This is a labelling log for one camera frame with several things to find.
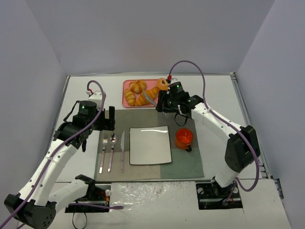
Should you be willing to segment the metal serving tongs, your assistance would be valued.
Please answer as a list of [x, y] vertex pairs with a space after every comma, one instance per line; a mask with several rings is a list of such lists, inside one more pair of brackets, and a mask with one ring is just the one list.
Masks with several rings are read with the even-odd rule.
[[[143, 96], [145, 97], [145, 99], [148, 100], [154, 107], [157, 106], [157, 103], [156, 103], [152, 98], [150, 98], [150, 97], [148, 96], [148, 94], [147, 94], [145, 91], [143, 91], [142, 94], [143, 94]], [[165, 116], [166, 118], [168, 118], [168, 119], [171, 118], [171, 114], [170, 114], [170, 113], [165, 113], [165, 112], [163, 112], [163, 114], [164, 114], [164, 116]]]

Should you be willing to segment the large striped croissant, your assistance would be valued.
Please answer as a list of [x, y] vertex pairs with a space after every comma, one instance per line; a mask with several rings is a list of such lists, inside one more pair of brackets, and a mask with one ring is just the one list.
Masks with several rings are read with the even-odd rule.
[[[160, 91], [160, 89], [157, 86], [152, 89], [145, 90], [145, 92], [148, 94], [148, 96], [150, 98], [152, 98], [153, 100], [158, 97], [159, 91]], [[150, 104], [150, 102], [148, 100], [146, 100], [145, 97], [143, 96], [143, 94], [141, 93], [139, 98], [135, 101], [135, 106], [144, 106], [147, 104]]]

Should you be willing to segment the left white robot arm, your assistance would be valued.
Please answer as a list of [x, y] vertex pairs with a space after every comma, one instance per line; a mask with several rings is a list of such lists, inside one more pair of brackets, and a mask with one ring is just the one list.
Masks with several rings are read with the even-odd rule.
[[95, 189], [95, 180], [78, 175], [69, 185], [52, 193], [51, 190], [74, 154], [86, 150], [87, 139], [97, 130], [115, 129], [115, 108], [109, 107], [105, 118], [102, 103], [78, 101], [79, 110], [72, 121], [64, 121], [53, 136], [50, 148], [28, 183], [15, 195], [9, 194], [4, 205], [10, 216], [1, 224], [17, 221], [34, 229], [46, 229], [56, 214], [79, 198], [87, 198]]

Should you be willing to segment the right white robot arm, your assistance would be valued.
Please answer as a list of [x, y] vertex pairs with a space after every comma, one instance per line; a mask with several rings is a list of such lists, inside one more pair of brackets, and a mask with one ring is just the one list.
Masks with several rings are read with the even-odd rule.
[[226, 188], [238, 181], [239, 174], [252, 163], [259, 168], [260, 150], [255, 129], [250, 125], [243, 127], [225, 118], [203, 98], [190, 96], [180, 82], [172, 83], [166, 91], [159, 92], [156, 110], [193, 119], [226, 143], [223, 169], [213, 178], [218, 187]]

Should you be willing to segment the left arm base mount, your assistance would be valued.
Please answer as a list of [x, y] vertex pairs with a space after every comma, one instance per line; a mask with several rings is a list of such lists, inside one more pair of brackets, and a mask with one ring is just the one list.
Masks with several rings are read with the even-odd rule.
[[[93, 204], [109, 207], [111, 185], [97, 184], [95, 190], [87, 197], [79, 198], [74, 203]], [[68, 206], [65, 213], [108, 213], [109, 209], [89, 206]]]

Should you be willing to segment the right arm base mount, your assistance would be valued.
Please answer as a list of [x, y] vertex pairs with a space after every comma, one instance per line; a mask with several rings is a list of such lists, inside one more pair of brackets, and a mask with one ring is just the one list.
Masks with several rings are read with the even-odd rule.
[[221, 210], [243, 208], [237, 185], [220, 188], [215, 183], [196, 183], [199, 210]]

